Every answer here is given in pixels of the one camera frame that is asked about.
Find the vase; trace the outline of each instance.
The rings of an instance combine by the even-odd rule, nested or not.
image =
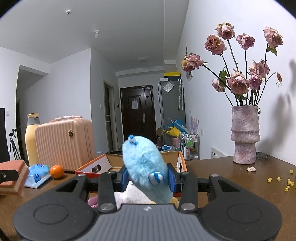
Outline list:
[[[39,114],[29,114],[28,124],[25,134],[25,143],[28,155],[29,165],[39,164],[37,153],[35,130],[40,125]]]
[[[233,106],[231,132],[231,140],[235,142],[233,161],[238,164],[255,163],[255,144],[260,140],[258,108],[253,105]]]

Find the orange box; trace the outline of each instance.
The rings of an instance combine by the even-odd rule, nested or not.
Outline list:
[[[162,152],[161,156],[165,163],[171,163],[177,172],[186,172],[187,167],[182,152]],[[82,167],[75,170],[75,174],[85,173],[88,178],[98,177],[101,173],[107,171],[119,171],[123,166],[122,155],[103,154]]]

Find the thermos lid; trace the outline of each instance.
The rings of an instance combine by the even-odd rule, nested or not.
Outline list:
[[[28,114],[28,118],[31,118],[31,117],[39,117],[39,114],[38,113]]]

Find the pink ceramic vase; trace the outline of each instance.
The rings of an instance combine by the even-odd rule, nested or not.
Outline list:
[[[238,164],[253,164],[256,160],[255,143],[260,140],[257,107],[233,106],[231,131],[231,140],[235,142],[233,161]]]

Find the fluffy blue fur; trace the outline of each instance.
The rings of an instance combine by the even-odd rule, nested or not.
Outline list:
[[[122,145],[123,162],[134,185],[151,201],[157,204],[169,203],[173,193],[168,185],[168,168],[153,142],[145,137],[130,135]],[[148,175],[160,172],[161,183],[152,185]]]

